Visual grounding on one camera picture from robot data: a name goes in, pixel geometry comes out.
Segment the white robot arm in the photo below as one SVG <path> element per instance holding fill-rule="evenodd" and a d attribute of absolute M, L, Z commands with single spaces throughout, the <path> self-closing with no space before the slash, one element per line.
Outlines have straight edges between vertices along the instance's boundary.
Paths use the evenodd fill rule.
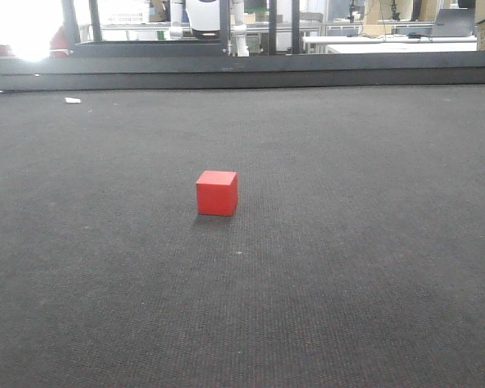
<path fill-rule="evenodd" d="M 250 55 L 247 47 L 247 25 L 244 19 L 244 1 L 230 0 L 230 9 L 234 16 L 234 37 L 237 46 L 237 55 L 239 57 L 248 57 Z"/>
<path fill-rule="evenodd" d="M 170 0 L 170 38 L 180 40 L 183 37 L 182 18 L 184 0 Z"/>

